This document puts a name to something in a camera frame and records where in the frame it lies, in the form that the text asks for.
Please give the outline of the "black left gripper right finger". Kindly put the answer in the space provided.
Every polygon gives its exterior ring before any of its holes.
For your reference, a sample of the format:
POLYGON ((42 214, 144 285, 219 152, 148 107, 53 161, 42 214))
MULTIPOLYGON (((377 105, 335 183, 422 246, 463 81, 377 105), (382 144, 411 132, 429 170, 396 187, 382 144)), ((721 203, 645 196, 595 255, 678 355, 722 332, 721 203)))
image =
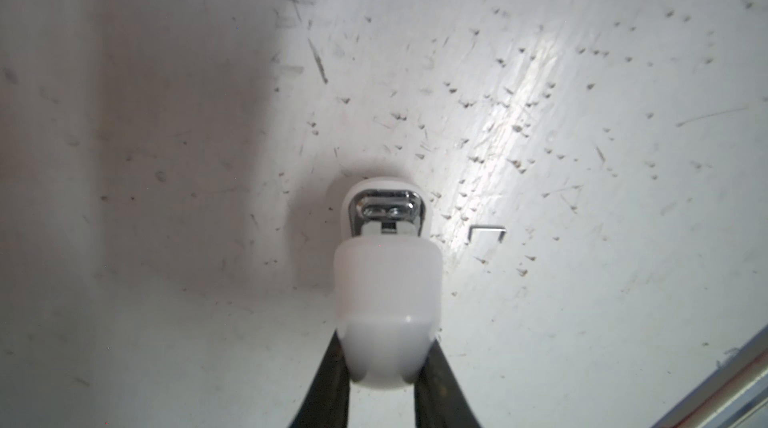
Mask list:
POLYGON ((418 428, 480 428, 438 341, 426 357, 414 385, 418 428))

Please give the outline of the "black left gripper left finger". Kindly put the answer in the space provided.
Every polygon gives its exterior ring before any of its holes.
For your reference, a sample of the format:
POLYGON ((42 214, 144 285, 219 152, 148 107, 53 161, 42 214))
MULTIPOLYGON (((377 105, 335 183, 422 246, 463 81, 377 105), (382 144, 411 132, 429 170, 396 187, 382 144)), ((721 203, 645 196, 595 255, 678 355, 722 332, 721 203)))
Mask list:
POLYGON ((338 334, 334 333, 290 428, 346 428, 350 374, 338 334))

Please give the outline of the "white stapler top part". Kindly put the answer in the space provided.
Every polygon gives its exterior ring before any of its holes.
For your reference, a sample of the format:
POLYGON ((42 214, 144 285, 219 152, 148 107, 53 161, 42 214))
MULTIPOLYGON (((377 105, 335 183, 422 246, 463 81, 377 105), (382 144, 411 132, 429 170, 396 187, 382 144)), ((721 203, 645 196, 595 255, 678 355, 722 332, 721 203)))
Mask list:
POLYGON ((333 260, 336 335, 353 382, 395 389, 418 378, 437 340, 443 257, 433 208, 400 178, 370 178, 344 198, 333 260))

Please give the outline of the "loose single metal staple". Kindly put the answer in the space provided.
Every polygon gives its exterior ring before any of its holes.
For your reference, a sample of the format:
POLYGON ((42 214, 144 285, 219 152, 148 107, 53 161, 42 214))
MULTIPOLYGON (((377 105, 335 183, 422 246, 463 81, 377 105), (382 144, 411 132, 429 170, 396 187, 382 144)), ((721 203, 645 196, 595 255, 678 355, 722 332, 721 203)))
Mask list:
POLYGON ((500 225, 471 225, 468 229, 467 241, 472 243, 481 235, 494 235, 498 243, 502 243, 506 237, 507 229, 500 225))

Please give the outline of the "aluminium mounting rail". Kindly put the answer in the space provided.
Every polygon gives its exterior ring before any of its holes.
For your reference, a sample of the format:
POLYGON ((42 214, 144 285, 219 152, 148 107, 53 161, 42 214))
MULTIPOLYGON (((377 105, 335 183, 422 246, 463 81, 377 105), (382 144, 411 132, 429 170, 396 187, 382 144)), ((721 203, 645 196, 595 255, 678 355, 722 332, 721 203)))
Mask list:
POLYGON ((655 425, 768 428, 767 330, 730 350, 725 361, 655 425))

